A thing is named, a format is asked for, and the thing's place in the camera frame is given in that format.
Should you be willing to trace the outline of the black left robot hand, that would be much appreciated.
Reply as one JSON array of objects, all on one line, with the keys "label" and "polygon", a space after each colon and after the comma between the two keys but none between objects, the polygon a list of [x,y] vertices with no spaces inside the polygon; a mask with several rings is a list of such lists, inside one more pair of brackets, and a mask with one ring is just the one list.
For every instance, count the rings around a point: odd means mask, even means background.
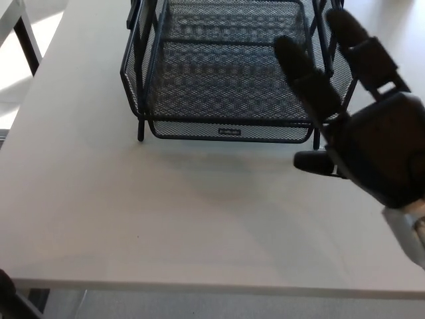
[{"label": "black left robot hand", "polygon": [[16,294],[14,282],[3,269],[0,269],[0,293],[1,296],[7,297],[14,296]]}]

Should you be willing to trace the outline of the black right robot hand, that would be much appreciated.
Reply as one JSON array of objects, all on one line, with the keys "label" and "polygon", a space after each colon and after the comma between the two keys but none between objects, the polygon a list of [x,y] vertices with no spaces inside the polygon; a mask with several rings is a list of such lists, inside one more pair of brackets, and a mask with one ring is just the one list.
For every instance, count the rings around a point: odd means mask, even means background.
[{"label": "black right robot hand", "polygon": [[398,74],[381,42],[343,9],[326,14],[343,58],[373,97],[348,114],[330,80],[287,36],[274,53],[292,92],[326,141],[322,151],[295,154],[302,171],[349,179],[386,207],[424,198],[424,105]]}]

